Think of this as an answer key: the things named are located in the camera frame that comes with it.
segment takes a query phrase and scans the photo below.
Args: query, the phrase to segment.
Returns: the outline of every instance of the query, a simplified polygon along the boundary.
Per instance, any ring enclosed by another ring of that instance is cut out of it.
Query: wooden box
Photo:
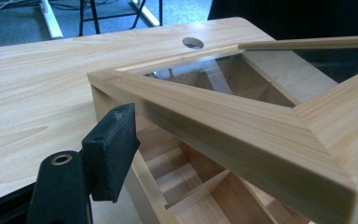
[[[229,46],[89,81],[99,119],[135,102],[126,187],[143,223],[358,223],[358,76]]]

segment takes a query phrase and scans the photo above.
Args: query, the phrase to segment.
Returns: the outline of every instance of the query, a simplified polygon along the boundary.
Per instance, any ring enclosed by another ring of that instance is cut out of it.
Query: circular hole
[[[202,49],[204,46],[202,41],[194,37],[185,37],[182,43],[190,49]]]
[[[52,161],[51,164],[53,165],[63,165],[66,164],[68,161],[72,159],[71,155],[64,154],[60,156],[56,156]]]

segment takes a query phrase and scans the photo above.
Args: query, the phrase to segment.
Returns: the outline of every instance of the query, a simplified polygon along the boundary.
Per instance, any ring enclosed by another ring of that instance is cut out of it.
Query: stool leg
[[[162,26],[162,0],[158,1],[158,9],[159,9],[159,26]]]
[[[80,0],[79,36],[83,35],[84,0]]]
[[[141,6],[139,7],[139,11],[138,11],[138,13],[136,14],[135,22],[133,23],[133,25],[132,25],[132,27],[131,27],[132,29],[135,28],[136,23],[138,23],[138,20],[139,20],[139,18],[141,17],[142,9],[144,8],[145,2],[146,2],[146,0],[143,0],[142,3],[141,3]]]
[[[95,0],[89,0],[91,4],[92,18],[94,19],[95,33],[100,34],[100,24],[98,23],[97,8],[95,6]]]

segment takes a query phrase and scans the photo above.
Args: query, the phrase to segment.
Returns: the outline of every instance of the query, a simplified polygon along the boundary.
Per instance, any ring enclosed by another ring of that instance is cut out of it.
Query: light wood tabletop
[[[185,37],[204,48],[185,47]],[[96,124],[88,72],[162,62],[173,49],[181,57],[252,40],[272,38],[233,18],[0,48],[0,197],[35,182],[47,156],[81,149]],[[93,213],[96,223],[141,222],[125,188],[117,204],[95,203]]]

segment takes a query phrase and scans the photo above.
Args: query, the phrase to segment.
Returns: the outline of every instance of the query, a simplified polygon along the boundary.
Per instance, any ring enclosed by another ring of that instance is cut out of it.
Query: metal leg
[[[83,20],[84,20],[84,0],[80,0],[79,36],[83,35]]]
[[[132,25],[131,28],[135,28],[136,23],[137,23],[138,20],[139,20],[139,17],[141,17],[142,9],[144,8],[145,2],[146,2],[146,0],[144,0],[144,1],[141,3],[141,6],[140,6],[139,9],[138,9],[139,11],[138,11],[138,13],[136,14],[135,22],[133,23],[133,25]]]
[[[45,19],[46,26],[48,27],[48,32],[50,33],[51,39],[63,38],[60,25],[57,23],[57,20],[54,16],[53,9],[51,8],[48,0],[41,0],[40,9],[43,13],[43,18]]]
[[[89,0],[91,4],[92,18],[94,19],[95,33],[100,34],[100,24],[98,23],[97,8],[95,6],[95,0]]]
[[[162,26],[162,0],[158,1],[158,9],[159,9],[159,26]]]
[[[131,0],[131,2],[133,3],[133,5],[135,7],[137,7],[139,9],[141,1],[140,0]],[[147,21],[152,25],[152,26],[159,26],[159,21],[158,19],[149,11],[149,9],[147,9],[146,6],[144,6],[144,8],[142,9],[142,15],[145,17],[145,19],[147,19]]]

